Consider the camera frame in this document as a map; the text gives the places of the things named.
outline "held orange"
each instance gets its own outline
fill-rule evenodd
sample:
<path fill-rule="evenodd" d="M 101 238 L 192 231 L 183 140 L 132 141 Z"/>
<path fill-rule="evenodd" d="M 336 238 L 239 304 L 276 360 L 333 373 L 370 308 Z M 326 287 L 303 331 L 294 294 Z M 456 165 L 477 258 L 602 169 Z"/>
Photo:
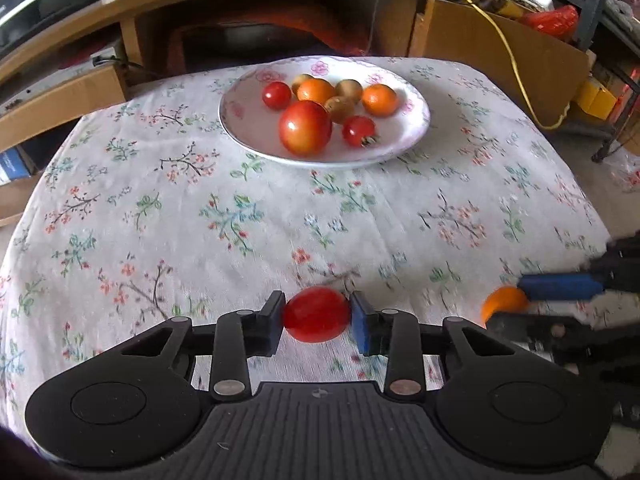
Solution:
<path fill-rule="evenodd" d="M 335 96 L 335 88 L 324 79 L 307 79 L 300 83 L 296 96 L 300 101 L 313 101 L 324 105 Z"/>
<path fill-rule="evenodd" d="M 362 92 L 362 106 L 374 117 L 389 117 L 399 104 L 398 95 L 387 85 L 371 85 Z"/>
<path fill-rule="evenodd" d="M 480 317 L 486 323 L 494 312 L 522 312 L 529 306 L 529 299 L 517 286 L 505 285 L 494 290 L 484 300 Z"/>

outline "tablecloth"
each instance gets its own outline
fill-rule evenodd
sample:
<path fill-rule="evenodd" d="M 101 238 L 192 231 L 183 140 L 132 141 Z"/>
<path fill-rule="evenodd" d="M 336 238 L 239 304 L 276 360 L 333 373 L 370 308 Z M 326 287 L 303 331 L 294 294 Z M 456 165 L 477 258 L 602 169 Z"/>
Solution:
<path fill-rule="evenodd" d="M 39 384 L 171 316 L 215 322 L 260 309 L 272 290 L 362 290 L 420 322 L 479 322 L 492 290 L 523 272 L 570 270 L 608 233 L 564 162 L 526 115 L 476 70 L 368 58 L 425 96 L 431 127 L 412 150 L 353 171 L 288 168 L 245 152 L 218 120 L 248 67 L 137 88 L 82 118 L 37 185 L 0 269 L 0 421 L 26 436 Z M 308 60 L 308 72 L 324 75 Z M 277 78 L 268 67 L 264 82 Z M 370 81 L 376 81 L 376 73 Z M 603 326 L 636 319 L 635 297 L 540 304 Z M 347 331 L 307 345 L 283 334 L 261 380 L 380 380 Z M 430 388 L 442 384 L 426 358 Z M 208 383 L 198 359 L 194 385 Z M 640 456 L 615 430 L 601 459 L 616 474 Z"/>

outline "white plate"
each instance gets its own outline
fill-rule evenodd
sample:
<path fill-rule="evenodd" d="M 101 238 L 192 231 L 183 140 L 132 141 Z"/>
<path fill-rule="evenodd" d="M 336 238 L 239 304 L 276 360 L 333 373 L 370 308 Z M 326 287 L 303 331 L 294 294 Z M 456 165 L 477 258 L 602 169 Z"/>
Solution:
<path fill-rule="evenodd" d="M 352 148 L 342 138 L 342 127 L 334 124 L 331 140 L 317 155 L 302 157 L 288 152 L 278 138 L 282 112 L 262 102 L 262 88 L 273 81 L 290 84 L 299 74 L 311 74 L 336 84 L 355 79 L 366 88 L 384 83 L 401 97 L 399 110 L 391 117 L 372 118 L 380 140 L 366 148 Z M 276 61 L 240 77 L 220 99 L 220 122 L 229 136 L 255 155 L 298 168 L 348 170 L 384 162 L 410 149 L 427 132 L 431 114 L 424 97 L 400 76 L 379 66 L 344 57 L 304 56 Z M 367 115 L 362 104 L 357 115 Z"/>

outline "ridged black surface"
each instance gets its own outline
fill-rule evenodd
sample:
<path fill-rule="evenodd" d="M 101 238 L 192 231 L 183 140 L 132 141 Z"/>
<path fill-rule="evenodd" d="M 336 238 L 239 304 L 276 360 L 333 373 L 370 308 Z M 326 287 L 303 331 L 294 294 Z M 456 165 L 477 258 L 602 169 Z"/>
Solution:
<path fill-rule="evenodd" d="M 185 447 L 102 480 L 601 480 L 588 466 L 516 474 L 473 462 L 424 411 L 384 399 L 372 383 L 265 383 L 252 399 L 216 407 Z"/>

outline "red tomato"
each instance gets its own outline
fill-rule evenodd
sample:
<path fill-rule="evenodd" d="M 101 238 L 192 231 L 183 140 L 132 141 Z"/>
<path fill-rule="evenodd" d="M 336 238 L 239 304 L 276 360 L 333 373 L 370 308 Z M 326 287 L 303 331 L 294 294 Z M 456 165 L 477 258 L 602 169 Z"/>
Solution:
<path fill-rule="evenodd" d="M 354 115 L 344 121 L 342 136 L 347 144 L 356 148 L 369 146 L 378 140 L 376 123 L 368 117 Z"/>
<path fill-rule="evenodd" d="M 351 320 L 347 299 L 328 286 L 310 286 L 297 293 L 282 311 L 287 332 L 303 343 L 338 337 Z"/>
<path fill-rule="evenodd" d="M 298 101 L 280 116 L 280 142 L 295 155 L 320 153 L 331 139 L 331 117 L 313 101 Z"/>
<path fill-rule="evenodd" d="M 281 81 L 269 83 L 262 90 L 262 100 L 271 110 L 284 110 L 291 101 L 291 88 Z"/>

